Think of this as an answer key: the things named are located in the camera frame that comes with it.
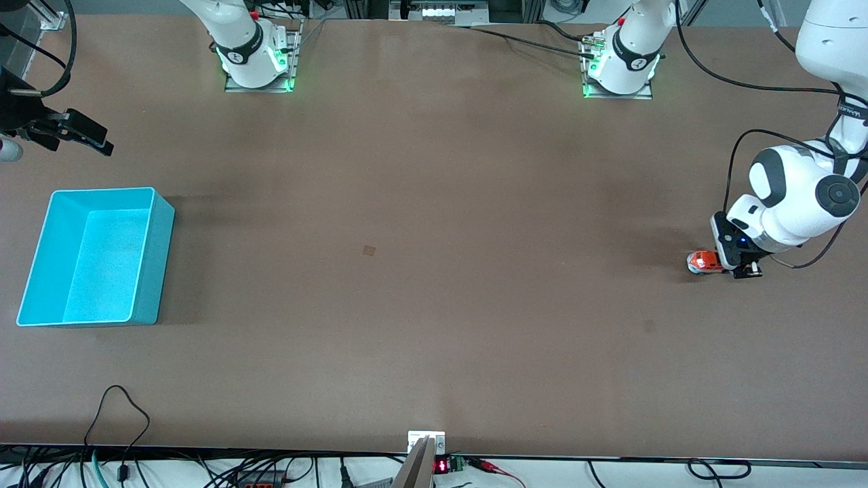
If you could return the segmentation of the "orange toy bus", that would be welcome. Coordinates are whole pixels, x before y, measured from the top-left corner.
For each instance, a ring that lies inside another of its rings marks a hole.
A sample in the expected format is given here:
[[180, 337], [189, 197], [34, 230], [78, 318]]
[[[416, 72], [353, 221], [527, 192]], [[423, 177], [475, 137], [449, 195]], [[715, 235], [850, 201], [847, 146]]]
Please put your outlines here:
[[726, 269], [719, 254], [712, 250], [697, 250], [686, 256], [688, 271], [695, 275], [722, 274]]

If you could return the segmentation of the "turquoise plastic storage box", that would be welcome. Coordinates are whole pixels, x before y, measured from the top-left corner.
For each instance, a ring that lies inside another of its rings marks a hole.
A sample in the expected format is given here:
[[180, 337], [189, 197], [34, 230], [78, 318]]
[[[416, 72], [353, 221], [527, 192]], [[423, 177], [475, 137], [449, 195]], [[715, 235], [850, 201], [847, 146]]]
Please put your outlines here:
[[53, 192], [16, 323], [154, 325], [174, 216], [152, 186]]

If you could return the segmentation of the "red clip lead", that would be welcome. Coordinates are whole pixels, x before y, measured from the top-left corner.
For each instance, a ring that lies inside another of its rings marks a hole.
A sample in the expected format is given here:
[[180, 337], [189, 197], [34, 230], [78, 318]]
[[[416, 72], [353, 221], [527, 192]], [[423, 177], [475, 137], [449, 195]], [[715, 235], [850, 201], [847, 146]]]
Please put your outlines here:
[[507, 472], [507, 470], [503, 470], [499, 466], [496, 466], [496, 464], [493, 464], [487, 460], [482, 460], [479, 457], [465, 457], [465, 462], [466, 462], [466, 464], [468, 464], [468, 466], [473, 467], [473, 468], [478, 469], [478, 470], [481, 470], [482, 472], [485, 472], [487, 474], [495, 474], [498, 476], [505, 476], [506, 478], [510, 478], [512, 480], [515, 480], [515, 482], [517, 482], [517, 484], [521, 488], [527, 488], [527, 485], [525, 485], [523, 480], [519, 479], [518, 476], [515, 476], [514, 474]]

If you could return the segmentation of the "silver metal device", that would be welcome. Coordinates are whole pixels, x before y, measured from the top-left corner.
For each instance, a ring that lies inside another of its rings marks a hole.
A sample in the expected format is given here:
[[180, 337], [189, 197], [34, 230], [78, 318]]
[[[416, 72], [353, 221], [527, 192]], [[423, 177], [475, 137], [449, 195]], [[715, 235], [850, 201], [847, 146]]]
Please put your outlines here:
[[436, 22], [471, 27], [490, 23], [486, 0], [390, 0], [389, 20]]

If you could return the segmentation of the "aluminium frame profile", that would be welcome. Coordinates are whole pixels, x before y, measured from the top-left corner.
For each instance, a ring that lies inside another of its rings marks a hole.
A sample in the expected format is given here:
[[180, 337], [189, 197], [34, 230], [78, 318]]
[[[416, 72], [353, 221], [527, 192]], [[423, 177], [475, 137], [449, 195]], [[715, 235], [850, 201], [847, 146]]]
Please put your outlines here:
[[[33, 0], [15, 12], [0, 12], [0, 24], [37, 46], [40, 46], [47, 32], [61, 31], [67, 19], [66, 12], [54, 9], [43, 0]], [[9, 34], [0, 33], [0, 66], [19, 78], [27, 77], [37, 55], [33, 47], [15, 40]]]

